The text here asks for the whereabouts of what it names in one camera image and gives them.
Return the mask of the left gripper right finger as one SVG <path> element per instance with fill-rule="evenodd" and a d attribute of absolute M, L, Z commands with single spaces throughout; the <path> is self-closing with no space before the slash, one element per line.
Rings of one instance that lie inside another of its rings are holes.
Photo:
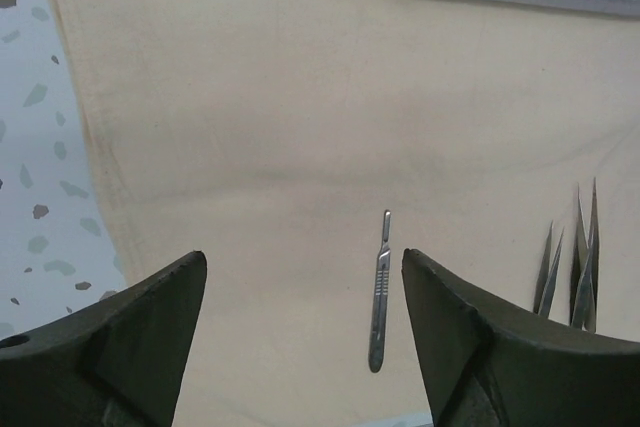
<path fill-rule="evenodd" d="M 435 425 L 638 425 L 638 343 L 545 319 L 417 249 L 402 278 Z"/>

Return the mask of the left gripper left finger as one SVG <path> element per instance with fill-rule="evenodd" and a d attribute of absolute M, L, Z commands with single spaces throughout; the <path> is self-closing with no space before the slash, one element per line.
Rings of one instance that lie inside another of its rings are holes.
<path fill-rule="evenodd" d="M 2 425 L 172 425 L 206 279 L 206 257 L 193 251 L 119 293 L 2 339 Z"/>

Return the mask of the steel tweezers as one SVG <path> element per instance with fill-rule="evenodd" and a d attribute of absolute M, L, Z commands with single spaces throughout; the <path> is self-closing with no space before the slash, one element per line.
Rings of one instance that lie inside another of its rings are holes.
<path fill-rule="evenodd" d="M 556 289 L 557 275 L 561 259 L 564 231 L 561 231 L 558 243 L 553 248 L 553 223 L 550 223 L 545 240 L 539 273 L 536 281 L 532 311 L 548 318 Z"/>
<path fill-rule="evenodd" d="M 595 333 L 599 288 L 600 229 L 597 182 L 593 179 L 589 225 L 585 225 L 580 190 L 576 191 L 576 223 L 570 275 L 569 325 Z"/>

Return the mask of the steel scalpel handle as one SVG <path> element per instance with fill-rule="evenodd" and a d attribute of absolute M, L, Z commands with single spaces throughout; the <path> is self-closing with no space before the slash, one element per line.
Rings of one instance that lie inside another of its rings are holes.
<path fill-rule="evenodd" d="M 385 210 L 382 223 L 381 246 L 377 255 L 375 282 L 369 335 L 368 365 L 372 373 L 378 373 L 384 362 L 387 304 L 391 248 L 389 244 L 391 211 Z"/>

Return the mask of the beige cloth wrap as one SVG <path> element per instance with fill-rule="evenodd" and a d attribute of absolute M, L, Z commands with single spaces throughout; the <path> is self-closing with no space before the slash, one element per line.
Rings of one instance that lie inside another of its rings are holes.
<path fill-rule="evenodd" d="M 523 307 L 545 238 L 599 210 L 598 330 L 639 337 L 639 25 L 464 0 L 52 0 L 130 282 L 208 260 L 179 426 L 428 408 L 402 278 L 367 362 L 383 213 Z"/>

